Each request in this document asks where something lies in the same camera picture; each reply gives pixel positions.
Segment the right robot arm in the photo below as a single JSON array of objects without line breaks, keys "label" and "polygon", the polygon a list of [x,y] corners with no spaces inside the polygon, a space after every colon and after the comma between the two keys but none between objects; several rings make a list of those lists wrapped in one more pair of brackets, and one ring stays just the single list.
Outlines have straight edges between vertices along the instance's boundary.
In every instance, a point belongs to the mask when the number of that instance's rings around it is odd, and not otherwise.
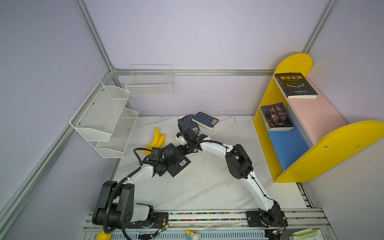
[{"label": "right robot arm", "polygon": [[235,179],[241,180],[254,197],[259,208],[259,215],[256,217],[258,224],[266,228],[277,224],[287,226],[280,204],[270,198],[261,185],[254,171],[253,163],[242,145],[227,145],[215,141],[207,135],[197,135],[192,130],[181,130],[177,133],[176,139],[181,144],[178,146],[178,150],[183,156],[204,151],[225,159],[230,174]]}]

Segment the black book with barcode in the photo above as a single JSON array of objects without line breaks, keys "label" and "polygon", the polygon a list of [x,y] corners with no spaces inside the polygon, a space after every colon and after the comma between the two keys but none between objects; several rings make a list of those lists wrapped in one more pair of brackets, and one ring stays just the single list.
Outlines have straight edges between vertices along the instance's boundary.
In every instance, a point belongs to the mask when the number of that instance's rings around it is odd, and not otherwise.
[{"label": "black book with barcode", "polygon": [[173,144],[164,147],[164,159],[167,164],[167,172],[173,178],[191,163],[191,161],[186,156],[182,155],[178,148]]}]

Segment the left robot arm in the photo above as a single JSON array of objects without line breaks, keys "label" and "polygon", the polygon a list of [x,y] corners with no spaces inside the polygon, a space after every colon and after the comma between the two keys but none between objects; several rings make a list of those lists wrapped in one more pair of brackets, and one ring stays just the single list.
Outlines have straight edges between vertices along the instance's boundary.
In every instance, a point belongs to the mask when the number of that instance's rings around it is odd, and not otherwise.
[{"label": "left robot arm", "polygon": [[119,229],[124,231],[130,225],[142,228],[154,224],[154,208],[151,205],[135,202],[135,187],[153,177],[164,174],[178,154],[168,148],[135,148],[139,166],[119,182],[106,181],[102,185],[93,213],[92,223],[102,226],[105,234]]}]

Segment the black book yellow title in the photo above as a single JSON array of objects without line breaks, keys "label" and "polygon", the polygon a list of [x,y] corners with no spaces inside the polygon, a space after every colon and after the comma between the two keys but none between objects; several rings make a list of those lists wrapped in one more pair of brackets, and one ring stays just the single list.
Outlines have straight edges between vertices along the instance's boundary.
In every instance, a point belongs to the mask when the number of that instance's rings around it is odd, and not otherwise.
[{"label": "black book yellow title", "polygon": [[301,73],[280,73],[274,75],[289,99],[316,99],[318,93]]}]

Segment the purple old man book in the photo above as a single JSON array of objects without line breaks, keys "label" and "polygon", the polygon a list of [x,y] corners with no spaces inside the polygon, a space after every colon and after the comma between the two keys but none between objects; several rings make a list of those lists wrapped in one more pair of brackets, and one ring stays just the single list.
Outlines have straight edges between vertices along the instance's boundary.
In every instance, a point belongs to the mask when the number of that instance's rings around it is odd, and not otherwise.
[{"label": "purple old man book", "polygon": [[294,125],[283,103],[261,106],[261,115],[269,131],[290,131]]}]

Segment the blue book front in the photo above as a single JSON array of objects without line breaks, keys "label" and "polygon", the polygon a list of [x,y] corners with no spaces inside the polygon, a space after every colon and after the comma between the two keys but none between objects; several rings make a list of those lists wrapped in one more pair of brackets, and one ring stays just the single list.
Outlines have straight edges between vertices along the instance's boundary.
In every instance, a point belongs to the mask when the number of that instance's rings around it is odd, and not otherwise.
[{"label": "blue book front", "polygon": [[198,112],[196,115],[192,117],[192,121],[197,123],[198,125],[213,131],[216,124],[220,121],[217,118],[214,118],[208,114],[205,114],[203,112]]}]

